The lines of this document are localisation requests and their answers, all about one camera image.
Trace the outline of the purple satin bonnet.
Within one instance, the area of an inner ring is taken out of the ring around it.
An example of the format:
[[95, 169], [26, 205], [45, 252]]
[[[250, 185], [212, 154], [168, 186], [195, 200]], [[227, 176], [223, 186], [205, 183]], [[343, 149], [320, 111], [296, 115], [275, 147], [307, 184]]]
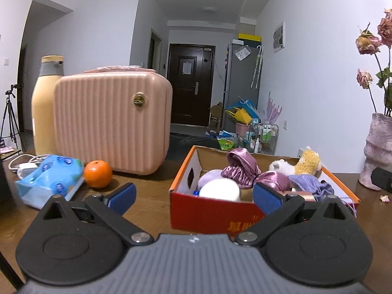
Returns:
[[291, 182], [285, 174], [276, 171], [262, 172], [257, 160], [245, 148], [230, 151], [227, 161], [229, 165], [220, 175], [236, 182], [240, 189], [253, 188], [255, 184], [262, 183], [280, 193], [291, 190]]

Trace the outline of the white yellow plush toy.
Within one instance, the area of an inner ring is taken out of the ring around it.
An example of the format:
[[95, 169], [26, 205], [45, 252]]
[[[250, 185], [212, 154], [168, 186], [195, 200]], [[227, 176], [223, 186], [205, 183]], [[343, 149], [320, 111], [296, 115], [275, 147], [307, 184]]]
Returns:
[[295, 165], [289, 164], [284, 159], [279, 159], [269, 165], [269, 170], [282, 173], [286, 176], [294, 174], [310, 174], [315, 176], [322, 170], [322, 161], [319, 154], [307, 146]]

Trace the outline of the lilac fluffy plush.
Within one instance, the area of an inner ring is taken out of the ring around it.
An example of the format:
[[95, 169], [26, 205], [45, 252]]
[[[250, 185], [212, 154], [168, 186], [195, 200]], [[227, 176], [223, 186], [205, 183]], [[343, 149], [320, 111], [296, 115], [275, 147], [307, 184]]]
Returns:
[[197, 189], [202, 189], [207, 183], [211, 182], [212, 180], [222, 179], [221, 173], [222, 169], [213, 169], [203, 174], [197, 183]]

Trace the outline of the white round soft ball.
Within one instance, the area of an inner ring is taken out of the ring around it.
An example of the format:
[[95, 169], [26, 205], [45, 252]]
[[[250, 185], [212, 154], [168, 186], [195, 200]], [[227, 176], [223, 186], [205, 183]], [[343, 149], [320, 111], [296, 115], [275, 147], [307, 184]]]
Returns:
[[239, 202], [241, 200], [238, 184], [227, 178], [209, 181], [200, 189], [199, 196], [229, 202]]

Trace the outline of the fallen rose petal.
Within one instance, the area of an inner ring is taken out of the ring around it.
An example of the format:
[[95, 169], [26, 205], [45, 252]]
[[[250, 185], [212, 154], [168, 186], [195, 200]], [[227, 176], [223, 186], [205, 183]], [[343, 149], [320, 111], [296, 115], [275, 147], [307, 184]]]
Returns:
[[380, 196], [380, 201], [381, 201], [381, 202], [384, 202], [384, 203], [389, 203], [389, 202], [391, 202], [388, 195], [381, 195], [381, 196]]

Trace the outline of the pink textured vase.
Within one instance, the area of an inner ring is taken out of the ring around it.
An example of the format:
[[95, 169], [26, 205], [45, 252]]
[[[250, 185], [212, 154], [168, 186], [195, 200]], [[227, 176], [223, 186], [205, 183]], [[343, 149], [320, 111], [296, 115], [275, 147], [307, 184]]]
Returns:
[[371, 182], [371, 174], [377, 168], [391, 166], [391, 117], [373, 113], [363, 153], [366, 156], [359, 182], [366, 188], [380, 191], [381, 188]]

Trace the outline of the orange tangerine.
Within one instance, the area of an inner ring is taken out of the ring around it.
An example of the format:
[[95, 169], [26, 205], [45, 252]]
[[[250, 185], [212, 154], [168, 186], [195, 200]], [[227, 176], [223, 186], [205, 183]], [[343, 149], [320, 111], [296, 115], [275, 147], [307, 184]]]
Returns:
[[105, 188], [112, 181], [112, 168], [103, 160], [94, 160], [85, 166], [83, 176], [90, 188]]

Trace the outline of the light blue tissue pack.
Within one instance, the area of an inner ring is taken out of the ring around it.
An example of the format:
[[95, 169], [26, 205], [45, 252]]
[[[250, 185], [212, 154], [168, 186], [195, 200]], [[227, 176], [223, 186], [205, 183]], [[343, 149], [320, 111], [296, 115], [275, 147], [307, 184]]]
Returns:
[[49, 155], [28, 175], [15, 182], [22, 202], [32, 208], [42, 209], [54, 195], [70, 201], [82, 183], [84, 165], [79, 159]]

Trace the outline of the red cardboard box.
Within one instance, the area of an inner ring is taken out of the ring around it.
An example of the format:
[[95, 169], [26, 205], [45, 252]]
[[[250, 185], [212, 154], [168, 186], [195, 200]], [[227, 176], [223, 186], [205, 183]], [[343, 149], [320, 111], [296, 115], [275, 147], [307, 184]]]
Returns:
[[[188, 152], [170, 188], [170, 220], [174, 229], [201, 234], [229, 234], [234, 236], [256, 224], [266, 215], [253, 201], [253, 188], [240, 189], [241, 200], [229, 202], [199, 196], [197, 183], [200, 177], [213, 169], [224, 169], [229, 165], [227, 154], [208, 147], [194, 146]], [[262, 172], [269, 171], [269, 165], [280, 158], [271, 155], [250, 153]], [[285, 158], [291, 165], [298, 158]], [[289, 191], [307, 191], [313, 194], [316, 202], [327, 195], [338, 196], [344, 205], [355, 210], [360, 200], [335, 175], [327, 169], [315, 176], [294, 174], [287, 176], [291, 182]]]

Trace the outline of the pink ribbed hard case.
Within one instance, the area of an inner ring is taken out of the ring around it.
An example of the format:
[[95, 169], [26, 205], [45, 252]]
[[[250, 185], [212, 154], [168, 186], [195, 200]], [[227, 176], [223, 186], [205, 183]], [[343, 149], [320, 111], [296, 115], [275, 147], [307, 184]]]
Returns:
[[107, 66], [62, 77], [54, 89], [59, 154], [114, 171], [156, 172], [170, 145], [173, 88], [153, 69]]

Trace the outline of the purple feather decoration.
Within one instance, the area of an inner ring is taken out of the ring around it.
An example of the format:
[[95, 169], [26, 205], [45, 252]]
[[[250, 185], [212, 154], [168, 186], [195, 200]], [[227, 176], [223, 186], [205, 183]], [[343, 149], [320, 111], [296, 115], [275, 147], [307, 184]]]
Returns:
[[282, 107], [277, 106], [269, 94], [268, 103], [265, 111], [266, 122], [275, 124], [281, 113]]

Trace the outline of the blue yellow bags pile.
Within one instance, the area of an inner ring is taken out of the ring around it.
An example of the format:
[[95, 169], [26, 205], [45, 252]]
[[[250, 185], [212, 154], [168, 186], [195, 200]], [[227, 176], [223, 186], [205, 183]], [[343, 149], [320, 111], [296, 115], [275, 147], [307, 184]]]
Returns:
[[252, 122], [260, 122], [261, 118], [255, 104], [250, 99], [240, 99], [236, 104], [225, 108], [225, 113], [236, 123], [250, 125]]

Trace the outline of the dried pink roses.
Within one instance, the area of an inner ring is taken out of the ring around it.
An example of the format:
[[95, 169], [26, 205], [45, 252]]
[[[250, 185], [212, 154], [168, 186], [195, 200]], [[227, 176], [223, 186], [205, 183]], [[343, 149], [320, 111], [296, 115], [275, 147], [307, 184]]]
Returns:
[[[377, 63], [377, 73], [373, 76], [367, 70], [358, 68], [356, 74], [356, 81], [359, 86], [367, 90], [371, 98], [375, 113], [377, 108], [375, 99], [371, 91], [372, 83], [383, 91], [383, 115], [391, 117], [391, 8], [384, 9], [380, 23], [377, 25], [377, 34], [373, 34], [369, 27], [370, 23], [365, 29], [359, 28], [359, 36], [355, 40], [355, 46], [360, 55], [372, 56]], [[387, 64], [381, 65], [379, 54], [381, 48], [387, 48]]]

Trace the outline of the grey refrigerator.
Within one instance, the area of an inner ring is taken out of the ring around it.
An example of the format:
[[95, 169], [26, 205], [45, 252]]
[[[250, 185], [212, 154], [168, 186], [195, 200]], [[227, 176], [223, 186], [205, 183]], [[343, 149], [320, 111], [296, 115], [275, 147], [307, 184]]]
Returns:
[[222, 115], [222, 128], [226, 131], [234, 131], [235, 122], [225, 110], [242, 99], [249, 99], [253, 104], [258, 102], [256, 83], [250, 87], [257, 66], [258, 45], [261, 43], [246, 39], [233, 40], [228, 44]]

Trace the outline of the cream thermos jug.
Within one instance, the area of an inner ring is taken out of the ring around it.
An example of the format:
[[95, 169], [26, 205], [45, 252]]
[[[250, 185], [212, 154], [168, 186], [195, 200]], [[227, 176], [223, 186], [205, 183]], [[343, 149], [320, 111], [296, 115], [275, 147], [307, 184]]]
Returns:
[[38, 79], [31, 99], [33, 140], [37, 155], [57, 154], [54, 132], [54, 89], [64, 76], [64, 57], [48, 55], [41, 58]]

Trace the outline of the dark entrance door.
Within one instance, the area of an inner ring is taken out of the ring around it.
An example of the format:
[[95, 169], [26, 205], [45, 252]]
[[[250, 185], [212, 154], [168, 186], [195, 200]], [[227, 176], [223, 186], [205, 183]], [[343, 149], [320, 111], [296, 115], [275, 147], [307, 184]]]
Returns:
[[215, 47], [171, 44], [167, 79], [173, 88], [171, 122], [208, 126]]

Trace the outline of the yellow box on refrigerator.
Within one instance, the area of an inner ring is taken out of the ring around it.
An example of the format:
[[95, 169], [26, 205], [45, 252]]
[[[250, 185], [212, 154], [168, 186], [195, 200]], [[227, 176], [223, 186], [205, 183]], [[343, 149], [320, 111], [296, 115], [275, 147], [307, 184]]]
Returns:
[[239, 33], [238, 34], [238, 39], [251, 40], [251, 41], [255, 41], [255, 42], [261, 42], [262, 41], [262, 38], [260, 36], [250, 35], [250, 34], [245, 34], [245, 33]]

